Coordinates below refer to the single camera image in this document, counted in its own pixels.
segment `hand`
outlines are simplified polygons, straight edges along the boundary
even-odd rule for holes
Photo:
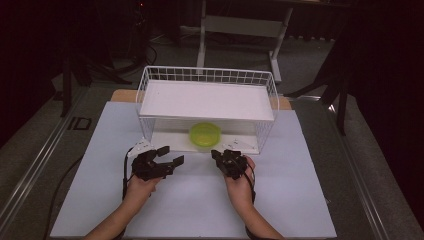
[[[143,204],[156,191],[156,184],[162,178],[154,178],[147,181],[133,176],[128,182],[127,193],[122,204],[129,207],[136,214]]]
[[[255,163],[253,160],[245,156],[247,163],[255,169]],[[250,178],[250,181],[253,183],[253,171],[248,166],[246,169],[246,175]],[[249,182],[246,177],[242,175],[240,178],[234,180],[231,177],[224,176],[225,183],[227,185],[228,196],[230,197],[231,204],[236,209],[237,212],[253,207],[252,202],[252,189],[250,188]]]

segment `white wire rack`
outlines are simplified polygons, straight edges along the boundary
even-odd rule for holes
[[[180,81],[180,82],[199,82],[199,83],[219,83],[237,85],[261,86],[266,89],[269,98],[269,106],[272,109],[274,119],[277,117],[279,110],[279,99],[275,87],[274,78],[271,72],[252,71],[240,69],[222,69],[222,68],[194,68],[194,67],[168,67],[168,66],[148,66],[144,69],[143,75],[138,87],[136,102],[141,127],[144,138],[151,140],[156,118],[146,117],[140,114],[143,108],[146,91],[149,88],[151,80],[162,81]],[[256,121],[255,123],[258,152],[262,149],[268,134],[272,128],[273,122]],[[233,146],[231,143],[226,144],[226,148]]]

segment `white tabletop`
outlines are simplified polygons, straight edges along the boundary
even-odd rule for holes
[[[87,234],[120,203],[124,156],[141,138],[132,103],[108,102],[52,229],[52,237]],[[209,154],[185,156],[129,224],[133,238],[246,238],[223,177]],[[336,237],[296,113],[279,111],[256,163],[256,208],[287,238]]]

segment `person's right hand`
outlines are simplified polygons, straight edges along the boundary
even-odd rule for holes
[[[245,156],[247,163],[255,169],[255,163],[253,160]],[[250,181],[253,183],[253,172],[252,169],[248,166],[246,169],[246,175],[250,178]],[[250,188],[249,182],[246,177],[242,175],[240,178],[234,180],[231,177],[224,176],[225,183],[227,185],[228,196],[230,197],[231,204],[236,209],[237,212],[248,209],[253,206],[252,201],[252,189]]]

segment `green bowl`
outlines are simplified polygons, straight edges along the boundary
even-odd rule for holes
[[[215,124],[201,122],[190,129],[190,141],[198,147],[212,147],[221,139],[221,129]]]

